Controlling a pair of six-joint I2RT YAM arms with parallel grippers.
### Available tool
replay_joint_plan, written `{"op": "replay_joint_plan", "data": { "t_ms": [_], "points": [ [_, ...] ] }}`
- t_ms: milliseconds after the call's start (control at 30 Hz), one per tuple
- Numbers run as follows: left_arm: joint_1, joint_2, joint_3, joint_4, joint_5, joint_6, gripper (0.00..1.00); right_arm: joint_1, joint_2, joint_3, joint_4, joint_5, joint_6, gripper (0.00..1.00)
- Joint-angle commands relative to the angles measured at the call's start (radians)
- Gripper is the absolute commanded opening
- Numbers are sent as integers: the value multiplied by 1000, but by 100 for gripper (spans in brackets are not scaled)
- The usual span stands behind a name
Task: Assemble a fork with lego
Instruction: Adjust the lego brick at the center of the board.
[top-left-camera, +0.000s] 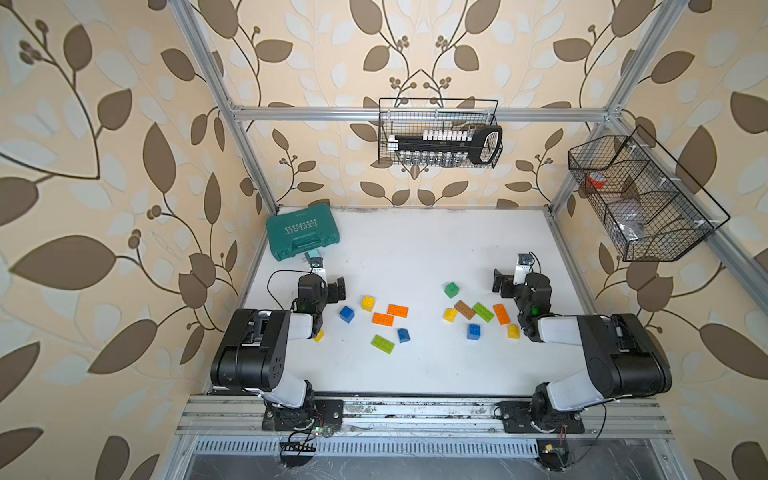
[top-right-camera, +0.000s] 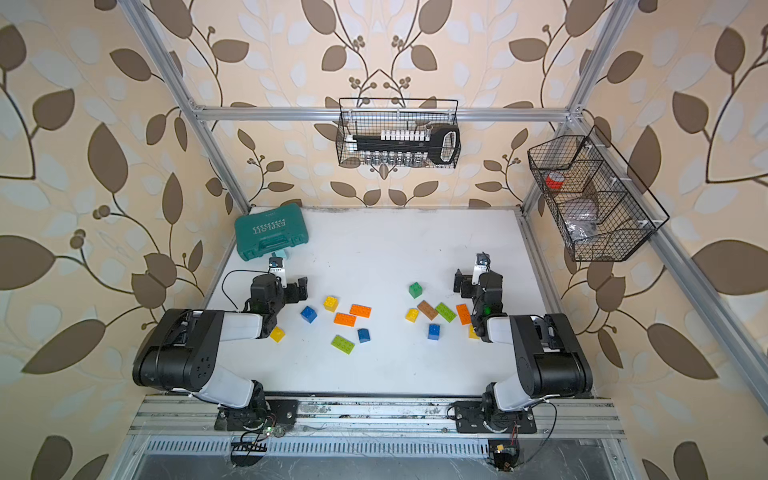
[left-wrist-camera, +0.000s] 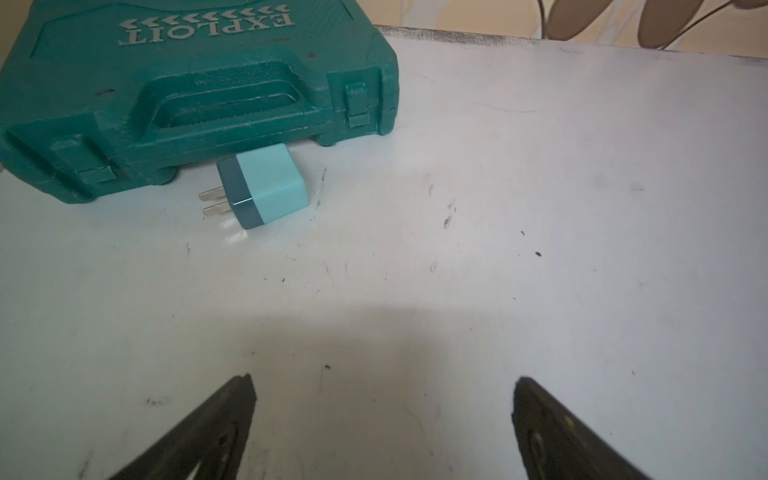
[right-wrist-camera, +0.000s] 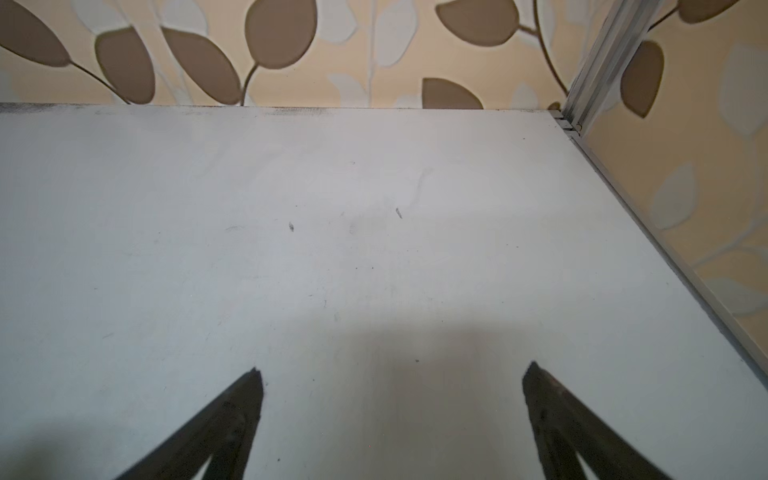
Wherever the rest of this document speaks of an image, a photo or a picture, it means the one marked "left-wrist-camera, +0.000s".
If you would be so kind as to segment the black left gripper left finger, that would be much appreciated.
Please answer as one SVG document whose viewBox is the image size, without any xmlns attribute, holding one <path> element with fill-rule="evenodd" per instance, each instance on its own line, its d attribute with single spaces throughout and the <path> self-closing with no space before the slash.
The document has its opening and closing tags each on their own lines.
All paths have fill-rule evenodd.
<svg viewBox="0 0 768 480">
<path fill-rule="evenodd" d="M 235 376 L 114 479 L 235 479 L 257 394 L 249 374 Z"/>
</svg>

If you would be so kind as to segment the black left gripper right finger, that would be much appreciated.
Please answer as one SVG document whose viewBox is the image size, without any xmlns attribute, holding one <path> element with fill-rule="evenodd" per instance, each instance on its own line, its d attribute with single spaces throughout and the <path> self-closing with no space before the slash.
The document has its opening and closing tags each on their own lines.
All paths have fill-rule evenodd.
<svg viewBox="0 0 768 480">
<path fill-rule="evenodd" d="M 511 421 L 530 479 L 647 477 L 530 377 L 516 382 Z"/>
</svg>

